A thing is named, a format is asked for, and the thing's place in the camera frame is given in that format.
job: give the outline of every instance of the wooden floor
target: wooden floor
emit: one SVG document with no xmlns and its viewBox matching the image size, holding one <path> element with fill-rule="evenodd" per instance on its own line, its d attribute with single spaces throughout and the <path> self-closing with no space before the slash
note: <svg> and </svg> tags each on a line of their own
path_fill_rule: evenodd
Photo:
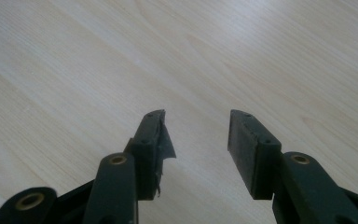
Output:
<svg viewBox="0 0 358 224">
<path fill-rule="evenodd" d="M 358 1 L 0 1 L 0 206 L 90 181 L 161 108 L 177 159 L 141 223 L 275 223 L 227 152 L 234 108 L 358 193 Z"/>
</svg>

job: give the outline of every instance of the screw hole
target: screw hole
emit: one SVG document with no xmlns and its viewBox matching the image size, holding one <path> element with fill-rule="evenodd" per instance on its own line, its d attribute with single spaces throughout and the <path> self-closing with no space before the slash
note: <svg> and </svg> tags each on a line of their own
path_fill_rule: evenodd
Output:
<svg viewBox="0 0 358 224">
<path fill-rule="evenodd" d="M 300 156 L 300 155 L 293 155 L 291 157 L 292 161 L 295 161 L 299 164 L 307 165 L 310 164 L 310 160 L 307 157 Z"/>
<path fill-rule="evenodd" d="M 126 162 L 127 158 L 125 158 L 124 156 L 115 156 L 112 159 L 110 159 L 110 163 L 114 164 L 114 165 L 120 165 L 124 162 Z"/>
<path fill-rule="evenodd" d="M 45 195 L 42 193 L 30 193 L 19 199 L 16 203 L 16 209 L 26 211 L 31 208 L 37 207 L 45 200 Z"/>
<path fill-rule="evenodd" d="M 336 216 L 336 223 L 337 224 L 355 224 L 355 222 L 352 221 L 350 218 L 344 217 L 341 215 Z"/>
</svg>

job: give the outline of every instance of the wood grain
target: wood grain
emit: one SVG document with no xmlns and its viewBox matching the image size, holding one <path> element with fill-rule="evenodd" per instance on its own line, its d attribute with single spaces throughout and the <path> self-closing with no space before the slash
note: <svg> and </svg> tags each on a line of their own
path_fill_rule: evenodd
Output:
<svg viewBox="0 0 358 224">
<path fill-rule="evenodd" d="M 0 0 L 0 206 L 91 180 L 160 108 L 178 159 L 141 223 L 275 223 L 227 152 L 232 108 L 358 193 L 358 1 Z"/>
</svg>

